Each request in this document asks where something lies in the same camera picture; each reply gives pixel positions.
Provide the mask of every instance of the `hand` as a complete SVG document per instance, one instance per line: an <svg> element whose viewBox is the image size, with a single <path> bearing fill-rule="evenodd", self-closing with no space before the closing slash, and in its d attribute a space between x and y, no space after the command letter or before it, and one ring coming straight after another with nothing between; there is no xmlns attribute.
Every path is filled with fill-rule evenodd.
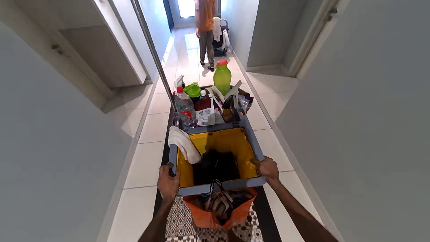
<svg viewBox="0 0 430 242"><path fill-rule="evenodd" d="M266 179L269 185L279 181L279 170L272 158L264 156L262 161L257 159L251 159L250 161L257 166L260 175Z"/></svg>
<svg viewBox="0 0 430 242"><path fill-rule="evenodd" d="M173 167L171 162L166 165L160 166L160 173L158 174L157 186L160 190L163 202L174 202L176 194L179 190L179 179L181 177L181 172L177 171L175 177L169 175L169 169Z"/></svg>

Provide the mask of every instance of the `gray cart frame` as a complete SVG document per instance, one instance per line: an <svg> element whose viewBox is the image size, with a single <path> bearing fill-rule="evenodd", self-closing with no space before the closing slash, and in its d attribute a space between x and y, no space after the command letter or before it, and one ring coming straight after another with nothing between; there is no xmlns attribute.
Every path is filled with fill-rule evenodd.
<svg viewBox="0 0 430 242"><path fill-rule="evenodd" d="M233 128L243 128L245 130L246 139L251 145L255 158L260 161L264 159L264 155L263 155L263 152L261 151L260 145L258 144L257 137L255 136L254 131L252 130L251 124L249 123L248 117L246 115L241 116L239 122L215 124L215 125L209 125L209 126L203 126L203 127L184 129L182 122L179 119L179 114L175 112L173 125L175 125L177 121L179 121L179 128L185 131L187 134L207 133L207 132L216 132L220 130L227 130L227 129L233 129ZM178 147L176 145L171 145L170 153L169 153L169 162L173 163L173 168L172 168L173 173L176 173L177 156L178 156ZM263 177L259 176L259 177L248 178L248 179L225 181L222 183L222 187L225 190L232 190L232 189L241 189L245 187L262 186L265 183L266 183L266 180ZM178 196L188 196L188 195L209 193L210 187L211 187L210 184L190 186L190 187L180 187L178 191ZM215 191L219 191L219 190L220 188L218 186L215 186Z"/></svg>

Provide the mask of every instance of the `orange bag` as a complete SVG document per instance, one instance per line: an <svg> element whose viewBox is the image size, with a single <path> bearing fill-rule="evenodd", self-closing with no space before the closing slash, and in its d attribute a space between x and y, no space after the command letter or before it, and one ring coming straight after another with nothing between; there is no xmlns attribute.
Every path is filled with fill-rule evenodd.
<svg viewBox="0 0 430 242"><path fill-rule="evenodd" d="M193 217L194 222L198 227L213 229L223 228L225 230L228 230L236 224L241 224L245 222L245 219L249 213L249 208L251 207L252 202L257 196L257 191L253 188L249 188L249 193L252 194L252 198L234 209L231 213L230 219L224 225L220 225L218 223L218 220L215 218L215 214L213 214L212 212L206 212L203 209L192 204L191 201L193 200L193 196L185 196L183 197L183 199L185 204L191 210L191 216Z"/></svg>

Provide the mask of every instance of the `cart handle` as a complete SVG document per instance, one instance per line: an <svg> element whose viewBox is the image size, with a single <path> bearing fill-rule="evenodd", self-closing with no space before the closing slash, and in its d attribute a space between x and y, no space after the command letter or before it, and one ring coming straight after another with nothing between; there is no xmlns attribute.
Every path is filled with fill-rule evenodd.
<svg viewBox="0 0 430 242"><path fill-rule="evenodd" d="M222 20L224 20L224 21L225 21L225 26L227 26L227 27L228 27L228 22L227 22L227 20L225 20L225 19L219 19L220 24L221 24L221 21L222 21Z"/></svg>

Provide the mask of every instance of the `yellow bucket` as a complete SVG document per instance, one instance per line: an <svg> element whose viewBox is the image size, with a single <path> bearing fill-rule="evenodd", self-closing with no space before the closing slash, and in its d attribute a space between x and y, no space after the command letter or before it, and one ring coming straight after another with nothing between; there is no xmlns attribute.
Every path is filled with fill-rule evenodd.
<svg viewBox="0 0 430 242"><path fill-rule="evenodd" d="M258 177L257 167L249 161L254 158L254 152L246 140L243 128L191 134L190 139L201 155L210 150L221 153L232 152L237 160L240 179ZM178 149L176 170L181 172L180 187L194 186L193 166L185 160L180 149Z"/></svg>

